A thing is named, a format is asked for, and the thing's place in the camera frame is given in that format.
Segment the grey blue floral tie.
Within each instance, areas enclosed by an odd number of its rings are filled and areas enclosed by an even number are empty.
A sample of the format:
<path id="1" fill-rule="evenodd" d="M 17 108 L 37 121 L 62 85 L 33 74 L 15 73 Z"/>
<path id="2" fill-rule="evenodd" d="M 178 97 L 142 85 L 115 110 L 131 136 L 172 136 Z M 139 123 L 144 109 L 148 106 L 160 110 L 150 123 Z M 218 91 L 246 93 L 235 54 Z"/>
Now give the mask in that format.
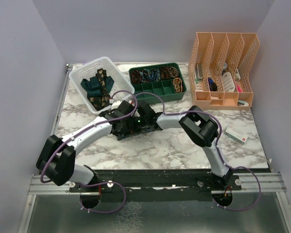
<path id="1" fill-rule="evenodd" d="M 120 141 L 126 138 L 161 130 L 162 129 L 160 127 L 153 126 L 142 126 L 140 128 L 124 127 L 120 131 L 116 131 L 113 134 L 116 136 L 116 139 Z"/>

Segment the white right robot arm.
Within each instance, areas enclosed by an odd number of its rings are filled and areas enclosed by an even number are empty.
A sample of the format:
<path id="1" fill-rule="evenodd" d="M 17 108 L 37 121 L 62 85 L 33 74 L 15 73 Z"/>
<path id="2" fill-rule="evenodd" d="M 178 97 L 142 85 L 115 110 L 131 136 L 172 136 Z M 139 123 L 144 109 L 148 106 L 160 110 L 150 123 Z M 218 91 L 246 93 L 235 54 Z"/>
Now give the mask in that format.
<path id="1" fill-rule="evenodd" d="M 214 175 L 214 186 L 224 190 L 230 185 L 232 171 L 218 145 L 222 127 L 215 117 L 197 106 L 182 113 L 156 113 L 143 101 L 138 104 L 137 112 L 139 116 L 126 119 L 130 135 L 181 128 L 194 144 L 203 149 Z"/>

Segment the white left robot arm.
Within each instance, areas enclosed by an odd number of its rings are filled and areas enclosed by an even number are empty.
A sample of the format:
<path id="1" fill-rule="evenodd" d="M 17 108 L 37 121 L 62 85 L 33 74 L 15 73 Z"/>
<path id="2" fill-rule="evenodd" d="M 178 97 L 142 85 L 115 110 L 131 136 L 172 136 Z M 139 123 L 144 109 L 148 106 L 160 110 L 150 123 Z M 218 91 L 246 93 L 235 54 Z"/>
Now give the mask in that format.
<path id="1" fill-rule="evenodd" d="M 73 133 L 48 137 L 36 162 L 41 172 L 40 182 L 53 182 L 57 186 L 74 182 L 88 192 L 95 190 L 95 173 L 85 166 L 76 165 L 76 156 L 95 141 L 111 134 L 116 123 L 133 116 L 136 110 L 136 103 L 122 101 L 117 109 L 102 112 L 101 116 Z"/>

